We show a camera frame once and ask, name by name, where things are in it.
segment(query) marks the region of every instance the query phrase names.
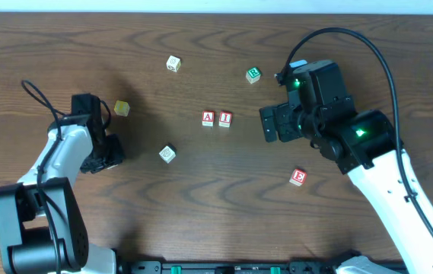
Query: wooden cube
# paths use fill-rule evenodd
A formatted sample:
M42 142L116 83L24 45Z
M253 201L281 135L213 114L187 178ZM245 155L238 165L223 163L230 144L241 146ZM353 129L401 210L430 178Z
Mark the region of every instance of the wooden cube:
M297 168L292 173L291 179L289 180L290 183L293 183L296 186L301 186L304 181L306 180L307 174L303 172L302 170L298 170Z
M172 161L176 157L176 150L170 145L166 145L165 148L162 149L161 152L159 152L158 154L166 163L169 164L170 161Z
M177 72L179 70L179 67L180 67L180 59L177 58L176 56L170 56L169 59L167 60L167 69L173 72Z
M115 113L120 116L128 116L130 106L128 103L118 100L115 104Z
M219 115L219 126L230 127L232 116L233 114L222 111Z
M247 80L249 83L253 84L256 81L260 80L261 72L256 67L253 67L249 70L247 70Z
M203 126L213 126L215 122L215 113L213 111L203 111L202 112L202 125Z

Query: white block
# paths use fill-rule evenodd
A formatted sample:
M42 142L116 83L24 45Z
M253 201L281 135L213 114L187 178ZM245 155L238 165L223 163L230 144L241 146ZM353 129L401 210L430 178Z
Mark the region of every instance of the white block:
M215 122L215 113L212 111L202 112L202 125L203 126L213 126Z
M232 116L233 114L231 113L221 112L219 115L219 126L230 127Z
M180 59L177 58L176 56L170 56L169 59L167 60L167 69L173 72L177 72L179 70L179 67L180 67Z
M161 152L159 152L159 155L161 156L162 159L164 159L166 163L169 164L170 161L172 161L176 157L176 152L172 150L170 146L166 145L165 148L162 149Z
M247 80L249 83L253 84L256 81L260 80L261 72L257 67L253 67L247 70Z

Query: white wall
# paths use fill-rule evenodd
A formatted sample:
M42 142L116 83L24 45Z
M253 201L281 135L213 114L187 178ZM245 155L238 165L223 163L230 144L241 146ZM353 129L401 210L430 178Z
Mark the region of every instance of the white wall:
M0 0L0 11L433 14L433 0Z

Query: green led light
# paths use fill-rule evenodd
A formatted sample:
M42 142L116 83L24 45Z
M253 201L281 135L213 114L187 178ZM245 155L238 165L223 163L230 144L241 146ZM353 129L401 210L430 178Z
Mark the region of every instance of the green led light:
M356 131L356 135L358 135L358 137L362 137L365 133L367 133L367 132L364 131L363 129L358 129Z

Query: yellow cube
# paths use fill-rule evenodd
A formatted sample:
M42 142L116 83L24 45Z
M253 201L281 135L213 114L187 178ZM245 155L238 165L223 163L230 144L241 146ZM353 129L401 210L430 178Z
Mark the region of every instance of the yellow cube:
M128 116L130 106L128 103L118 100L115 104L115 113L120 116Z

